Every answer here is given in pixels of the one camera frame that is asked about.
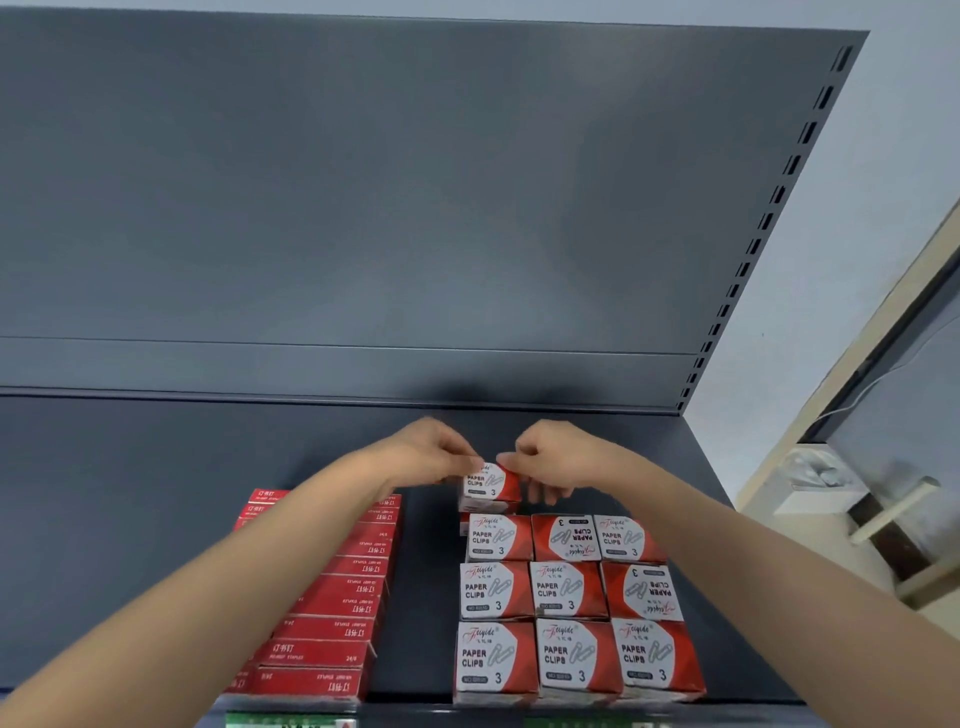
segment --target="red staple box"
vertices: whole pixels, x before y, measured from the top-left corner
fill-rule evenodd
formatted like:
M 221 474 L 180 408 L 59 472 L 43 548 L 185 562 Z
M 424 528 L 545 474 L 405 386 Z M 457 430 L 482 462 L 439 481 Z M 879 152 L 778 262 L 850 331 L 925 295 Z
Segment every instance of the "red staple box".
M 247 694 L 356 705 L 367 695 L 366 673 L 360 669 L 258 667 Z
M 370 643 L 343 640 L 268 640 L 253 656 L 261 667 L 366 669 L 374 659 Z
M 275 640 L 348 640 L 372 642 L 376 633 L 373 619 L 335 617 L 286 617 L 274 629 Z
M 381 578 L 321 576 L 290 608 L 290 615 L 376 619 L 382 595 Z

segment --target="brand logo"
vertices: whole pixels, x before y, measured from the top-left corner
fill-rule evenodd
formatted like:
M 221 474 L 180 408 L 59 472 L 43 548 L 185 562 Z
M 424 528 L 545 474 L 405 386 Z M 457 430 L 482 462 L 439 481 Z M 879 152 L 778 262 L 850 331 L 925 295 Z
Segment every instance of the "brand logo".
M 493 570 L 496 569 L 496 566 L 497 564 L 478 564 L 475 567 L 470 567 L 467 569 L 464 576 L 467 579 L 482 579 L 487 576 L 493 576 Z
M 649 624 L 624 624 L 617 630 L 624 640 L 639 640 L 650 634 Z
M 549 627 L 543 629 L 541 634 L 547 639 L 552 640 L 555 637 L 567 638 L 568 640 L 573 637 L 575 627 L 567 624 L 551 624 Z
M 566 567 L 542 564 L 537 567 L 537 578 L 559 579 L 564 575 L 564 571 L 566 571 Z
M 471 627 L 467 632 L 464 632 L 464 642 L 471 643 L 475 640 L 484 641 L 488 640 L 496 634 L 496 627 Z

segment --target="cardboard box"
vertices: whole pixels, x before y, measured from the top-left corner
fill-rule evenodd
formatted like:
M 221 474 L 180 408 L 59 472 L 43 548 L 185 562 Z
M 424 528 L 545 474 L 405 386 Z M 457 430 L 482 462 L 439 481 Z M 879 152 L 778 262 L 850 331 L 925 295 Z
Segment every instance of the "cardboard box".
M 529 516 L 469 514 L 468 561 L 530 561 L 533 557 Z
M 250 503 L 269 503 L 273 505 L 288 493 L 290 493 L 290 491 L 268 491 L 263 488 L 257 488 L 250 494 L 247 501 Z
M 341 640 L 369 643 L 376 632 L 373 619 L 285 617 L 274 629 L 275 640 Z
M 666 554 L 634 519 L 626 516 L 594 516 L 600 555 L 609 561 L 666 564 Z
M 334 556 L 324 567 L 323 574 L 341 576 L 368 576 L 384 578 L 389 571 L 390 561 L 382 558 L 363 556 Z
M 388 523 L 357 523 L 337 548 L 337 556 L 389 559 L 396 526 Z
M 525 562 L 460 565 L 460 619 L 521 619 L 534 615 Z
M 609 622 L 537 619 L 537 662 L 538 705 L 593 705 L 623 692 Z
M 460 479 L 458 510 L 462 513 L 509 513 L 522 500 L 516 473 L 484 463 L 479 473 Z
M 537 561 L 600 561 L 592 516 L 532 516 Z
M 328 667 L 331 669 L 367 669 L 373 664 L 370 643 L 355 640 L 266 641 L 253 661 L 261 667 Z
M 460 622 L 453 702 L 513 705 L 538 691 L 537 641 L 530 622 Z
M 306 697 L 309 698 L 308 702 L 352 707 L 366 697 L 366 673 L 360 669 L 258 667 L 246 694 L 276 698 Z
M 683 621 L 670 569 L 657 564 L 600 565 L 610 616 L 622 619 Z
M 606 619 L 608 616 L 600 569 L 593 562 L 532 562 L 530 587 L 538 617 Z
M 375 577 L 321 576 L 297 599 L 290 615 L 376 619 L 383 581 Z
M 693 700 L 707 691 L 683 622 L 611 619 L 611 623 L 623 676 L 622 701 Z

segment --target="slot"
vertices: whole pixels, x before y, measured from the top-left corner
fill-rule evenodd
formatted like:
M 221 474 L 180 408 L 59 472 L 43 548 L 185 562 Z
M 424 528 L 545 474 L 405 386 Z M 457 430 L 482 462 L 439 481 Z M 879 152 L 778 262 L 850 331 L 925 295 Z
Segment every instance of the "slot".
M 833 86 L 829 85 L 827 88 L 820 89 L 820 96 L 817 99 L 816 108 L 823 110 L 827 108 L 827 104 L 830 102 L 830 96 L 833 95 Z
M 817 128 L 817 122 L 811 121 L 809 124 L 804 126 L 804 135 L 802 137 L 802 144 L 809 144 L 810 138 L 813 136 L 813 130 Z
M 847 67 L 847 61 L 850 60 L 850 54 L 852 52 L 853 46 L 851 45 L 845 45 L 843 48 L 841 48 L 837 53 L 836 60 L 833 62 L 833 67 L 830 70 L 840 73 L 844 68 Z

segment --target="finger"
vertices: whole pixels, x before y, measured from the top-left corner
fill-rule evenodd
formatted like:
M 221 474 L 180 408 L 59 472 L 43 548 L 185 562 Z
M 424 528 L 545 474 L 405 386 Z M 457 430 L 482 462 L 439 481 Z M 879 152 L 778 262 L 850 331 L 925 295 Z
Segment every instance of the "finger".
M 540 441 L 543 429 L 546 427 L 545 423 L 548 422 L 550 421 L 540 420 L 523 430 L 523 433 L 516 438 L 516 451 L 527 455 L 536 455 L 539 452 L 537 444 Z
M 501 452 L 496 456 L 496 462 L 511 473 L 536 478 L 540 469 L 540 461 L 536 455 L 527 455 L 523 452 Z
M 476 455 L 477 451 L 470 446 L 467 438 L 461 435 L 450 425 L 444 425 L 439 420 L 434 420 L 434 432 L 437 436 L 437 445 L 447 452 L 454 455 Z
M 483 468 L 483 458 L 478 455 L 455 455 L 443 453 L 444 477 L 471 475 Z

